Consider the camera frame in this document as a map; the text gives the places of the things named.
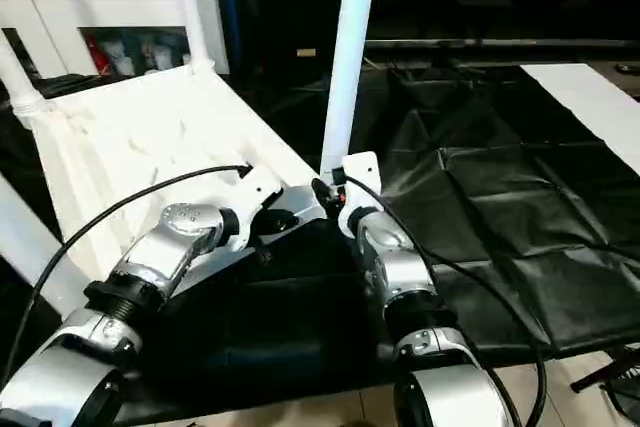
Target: floor tile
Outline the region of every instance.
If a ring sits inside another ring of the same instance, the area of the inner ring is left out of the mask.
[[[576,394],[569,385],[607,363],[603,353],[580,355],[547,362],[549,396],[566,427],[630,427],[620,416],[606,394],[592,386]]]
[[[397,427],[393,405],[393,386],[384,385],[360,391],[364,418],[376,427]]]
[[[535,367],[533,365],[518,365],[515,367],[496,369],[496,372],[507,388],[513,403],[516,405],[518,414],[520,414],[520,419],[524,424],[531,414],[531,409],[536,401],[536,393],[538,391],[538,377]],[[538,425],[540,427],[563,427],[562,420],[549,397],[547,397],[544,411],[542,412],[542,417]]]
[[[158,424],[157,427],[340,427],[363,420],[358,392],[309,397],[198,419]]]

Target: white pole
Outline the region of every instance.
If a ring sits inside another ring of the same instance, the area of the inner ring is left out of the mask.
[[[44,110],[45,100],[25,73],[7,37],[0,29],[0,79],[9,92],[13,112],[29,128],[27,117]]]
[[[0,174],[0,255],[33,285],[59,247],[60,242]],[[42,295],[64,318],[86,304],[82,291],[88,283],[78,266],[64,257]]]
[[[207,52],[207,44],[204,41],[202,21],[198,12],[198,0],[180,0],[184,14],[184,22],[189,40],[191,52],[191,64],[195,71],[200,68],[211,69],[213,60]]]
[[[341,166],[342,158],[349,153],[370,8],[371,0],[342,0],[340,5],[320,163],[320,177],[329,183],[331,171]]]

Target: silver robotic arm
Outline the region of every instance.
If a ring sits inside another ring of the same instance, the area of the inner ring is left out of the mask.
[[[407,232],[346,180],[357,179],[379,194],[375,154],[346,157],[337,177],[345,189],[338,223],[357,243],[370,301],[395,345],[400,427],[512,427],[501,395],[457,330]]]
[[[195,258],[239,230],[231,210],[166,207],[153,229],[92,282],[89,303],[18,370],[0,393],[0,422],[28,427],[109,425],[121,404],[121,366],[140,352],[144,325],[165,305]]]

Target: bottle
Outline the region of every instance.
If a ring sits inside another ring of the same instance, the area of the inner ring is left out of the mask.
[[[96,44],[95,37],[93,35],[89,35],[86,40],[89,53],[91,54],[91,58],[93,59],[96,69],[98,69],[98,73],[100,75],[111,75],[112,72],[109,57],[100,50],[98,44]]]

